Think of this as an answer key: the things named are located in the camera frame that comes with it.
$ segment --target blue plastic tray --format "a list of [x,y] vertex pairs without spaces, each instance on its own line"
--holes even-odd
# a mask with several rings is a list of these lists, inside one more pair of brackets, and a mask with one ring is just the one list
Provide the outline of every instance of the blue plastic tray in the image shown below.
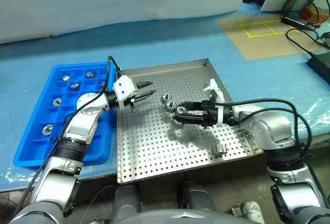
[[[13,159],[15,166],[36,168],[41,165],[54,144],[53,138],[60,135],[65,116],[76,110],[77,100],[82,94],[99,91],[102,81],[105,81],[106,69],[107,64],[104,62],[65,64],[52,69],[17,148]],[[87,71],[95,73],[96,77],[88,79]],[[64,81],[63,75],[70,78]],[[116,71],[111,63],[109,88],[115,79]],[[79,83],[76,91],[70,90],[73,83]],[[58,107],[53,106],[56,98],[62,98]],[[111,132],[115,123],[115,110],[105,112],[99,117],[97,130],[83,160],[85,165],[101,164],[109,158]],[[51,134],[43,135],[43,127],[49,124],[53,125]]]

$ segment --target perforated metal tray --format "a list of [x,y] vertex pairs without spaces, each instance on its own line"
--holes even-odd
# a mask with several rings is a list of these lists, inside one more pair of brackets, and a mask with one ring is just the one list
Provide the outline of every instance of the perforated metal tray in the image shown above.
[[[252,137],[236,127],[208,128],[185,125],[175,129],[172,115],[160,102],[162,93],[170,93],[177,102],[207,99],[204,85],[214,78],[226,102],[232,102],[208,59],[124,70],[135,81],[152,81],[145,90],[157,92],[130,108],[118,112],[118,182],[126,183],[243,159],[262,153]],[[216,143],[226,145],[227,154],[216,156]]]

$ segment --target black power adapter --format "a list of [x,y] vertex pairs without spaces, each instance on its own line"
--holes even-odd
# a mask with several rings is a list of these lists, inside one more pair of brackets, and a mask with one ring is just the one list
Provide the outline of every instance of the black power adapter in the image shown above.
[[330,53],[313,54],[307,65],[330,84]]

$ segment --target cardboard sheet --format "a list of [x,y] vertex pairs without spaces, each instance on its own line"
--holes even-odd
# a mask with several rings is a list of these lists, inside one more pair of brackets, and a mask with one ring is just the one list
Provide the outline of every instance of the cardboard sheet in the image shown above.
[[[277,14],[224,19],[218,23],[248,60],[304,52],[285,37],[292,27],[282,23]],[[324,50],[299,31],[292,31],[289,36],[309,51]]]

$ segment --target gray floor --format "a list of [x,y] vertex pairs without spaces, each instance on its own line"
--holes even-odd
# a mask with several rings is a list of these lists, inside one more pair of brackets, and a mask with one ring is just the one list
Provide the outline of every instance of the gray floor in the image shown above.
[[[317,174],[326,195],[330,194],[330,148],[311,151],[315,158],[311,164]],[[259,203],[266,224],[277,224],[279,220],[273,205],[270,180],[266,171],[263,156],[255,156],[243,161],[235,161],[217,166],[177,173],[139,182],[142,195],[143,210],[177,208],[176,189],[186,179],[202,184],[211,194],[218,211],[228,212],[237,203],[255,200]],[[79,223],[88,204],[95,194],[105,185],[116,184],[114,177],[89,180],[82,183],[76,199],[77,206],[73,214],[65,219],[65,223]],[[1,194],[10,196],[11,200],[19,199],[20,192]],[[95,219],[111,217],[114,189],[105,189],[96,199],[83,223]],[[0,199],[0,220],[8,223],[14,205]]]

